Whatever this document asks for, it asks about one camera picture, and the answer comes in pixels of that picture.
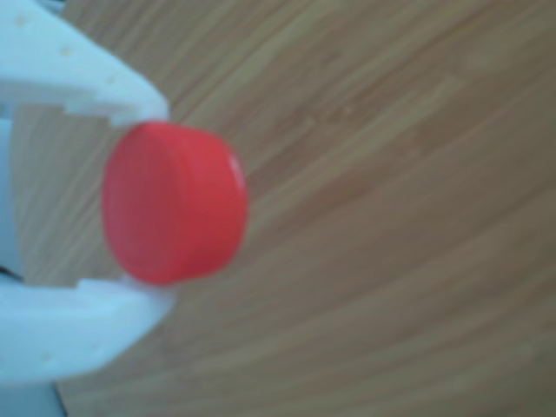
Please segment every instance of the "wood grain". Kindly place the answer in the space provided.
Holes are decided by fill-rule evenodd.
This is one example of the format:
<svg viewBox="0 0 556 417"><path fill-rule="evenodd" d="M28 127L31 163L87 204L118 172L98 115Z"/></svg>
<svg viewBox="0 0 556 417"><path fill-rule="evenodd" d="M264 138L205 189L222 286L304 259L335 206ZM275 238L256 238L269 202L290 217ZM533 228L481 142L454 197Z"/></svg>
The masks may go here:
<svg viewBox="0 0 556 417"><path fill-rule="evenodd" d="M227 270L72 417L556 415L556 3L69 2L248 174ZM20 114L29 281L117 276L98 219L120 131Z"/></svg>

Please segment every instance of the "plastic cap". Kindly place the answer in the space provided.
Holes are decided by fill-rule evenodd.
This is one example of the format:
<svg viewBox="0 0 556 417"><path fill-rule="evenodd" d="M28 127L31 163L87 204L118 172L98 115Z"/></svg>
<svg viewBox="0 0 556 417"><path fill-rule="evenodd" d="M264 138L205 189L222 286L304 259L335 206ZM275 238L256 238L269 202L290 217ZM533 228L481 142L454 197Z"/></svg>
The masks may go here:
<svg viewBox="0 0 556 417"><path fill-rule="evenodd" d="M103 181L103 224L123 268L170 284L224 267L248 212L245 182L219 137L165 122L134 127L116 146Z"/></svg>

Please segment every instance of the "red bottle cap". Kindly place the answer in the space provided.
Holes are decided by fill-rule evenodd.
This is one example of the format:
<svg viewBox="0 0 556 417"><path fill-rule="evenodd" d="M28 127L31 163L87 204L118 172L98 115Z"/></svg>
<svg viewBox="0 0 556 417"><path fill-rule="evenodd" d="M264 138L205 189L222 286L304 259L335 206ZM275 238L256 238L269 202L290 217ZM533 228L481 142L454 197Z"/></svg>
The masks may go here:
<svg viewBox="0 0 556 417"><path fill-rule="evenodd" d="M169 284L224 267L238 249L248 198L239 164L219 137L165 122L134 127L103 181L103 223L123 268Z"/></svg>

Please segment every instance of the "white plastic part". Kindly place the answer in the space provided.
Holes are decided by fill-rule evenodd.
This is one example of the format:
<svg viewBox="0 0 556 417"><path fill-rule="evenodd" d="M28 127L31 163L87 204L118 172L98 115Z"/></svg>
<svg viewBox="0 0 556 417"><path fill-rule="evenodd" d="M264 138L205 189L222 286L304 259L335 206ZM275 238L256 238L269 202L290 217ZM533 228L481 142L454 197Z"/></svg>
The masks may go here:
<svg viewBox="0 0 556 417"><path fill-rule="evenodd" d="M5 136L11 111L20 103L61 105L69 112L107 116L113 125L168 118L164 96L125 63L34 0L0 0ZM8 161L9 148L2 149ZM98 369L143 337L173 302L172 289L132 279L81 280L77 288L31 288L2 280L0 385Z"/></svg>
<svg viewBox="0 0 556 417"><path fill-rule="evenodd" d="M39 2L42 6L50 10L52 13L57 13L58 15L62 13L63 7L65 6L66 0L35 0Z"/></svg>
<svg viewBox="0 0 556 417"><path fill-rule="evenodd" d="M0 385L52 381L98 369L171 309L174 292L133 280L77 288L0 281Z"/></svg>
<svg viewBox="0 0 556 417"><path fill-rule="evenodd" d="M0 102L61 105L113 125L169 115L147 79L34 0L0 0Z"/></svg>

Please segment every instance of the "wooden table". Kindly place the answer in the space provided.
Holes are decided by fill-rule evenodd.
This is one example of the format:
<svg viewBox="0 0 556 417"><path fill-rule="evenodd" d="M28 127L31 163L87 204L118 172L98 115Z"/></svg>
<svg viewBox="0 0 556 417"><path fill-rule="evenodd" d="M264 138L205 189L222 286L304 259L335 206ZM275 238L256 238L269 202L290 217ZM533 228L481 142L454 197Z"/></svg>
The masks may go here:
<svg viewBox="0 0 556 417"><path fill-rule="evenodd" d="M237 150L233 265L71 417L556 415L556 2L74 0L175 122ZM120 274L98 185L121 131L20 114L32 284Z"/></svg>

